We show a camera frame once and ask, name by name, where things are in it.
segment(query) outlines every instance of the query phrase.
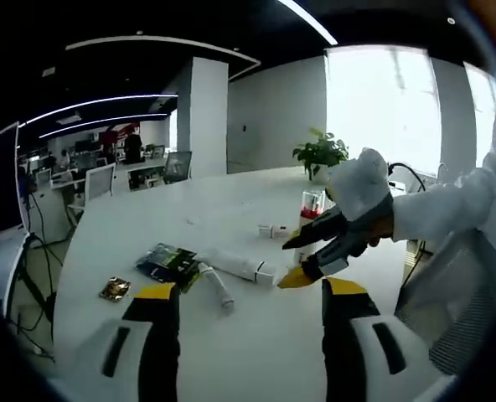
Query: round white table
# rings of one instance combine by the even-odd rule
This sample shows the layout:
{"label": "round white table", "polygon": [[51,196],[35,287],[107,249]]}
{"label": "round white table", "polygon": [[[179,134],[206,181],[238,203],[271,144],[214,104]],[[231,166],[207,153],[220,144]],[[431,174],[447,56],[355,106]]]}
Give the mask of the round white table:
{"label": "round white table", "polygon": [[[202,178],[100,198],[86,206],[65,257],[54,310],[60,372],[103,322],[119,319],[151,279],[135,261],[163,242],[200,252],[209,247],[291,266],[283,240],[258,236],[258,224],[297,227],[302,191],[313,186],[289,167]],[[336,276],[365,287],[380,312],[392,313],[406,243],[382,240]],[[321,285],[266,289],[220,272],[235,298],[225,316],[212,289],[197,281],[180,297],[178,400],[324,401]],[[98,297],[111,276],[132,283],[119,303]]]}

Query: black ceiling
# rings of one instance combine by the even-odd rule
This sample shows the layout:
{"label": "black ceiling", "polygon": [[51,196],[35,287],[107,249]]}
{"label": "black ceiling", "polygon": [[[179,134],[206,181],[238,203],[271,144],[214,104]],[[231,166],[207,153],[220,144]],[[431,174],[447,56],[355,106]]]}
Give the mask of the black ceiling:
{"label": "black ceiling", "polygon": [[[404,44],[434,57],[484,67],[462,27],[447,23],[442,0],[297,0],[339,45]],[[236,49],[260,69],[319,54],[328,44],[277,0],[177,0],[123,4],[123,9],[78,3],[56,9],[0,11],[0,128],[54,109],[119,95],[161,93],[193,56],[222,59],[230,75],[250,62],[182,44],[118,42],[65,50],[68,44],[112,36],[161,35]],[[53,75],[42,72],[55,67]],[[79,109],[83,121],[145,114],[154,100],[112,102]],[[170,102],[164,108],[171,111]],[[59,128],[30,124],[22,142]]]}

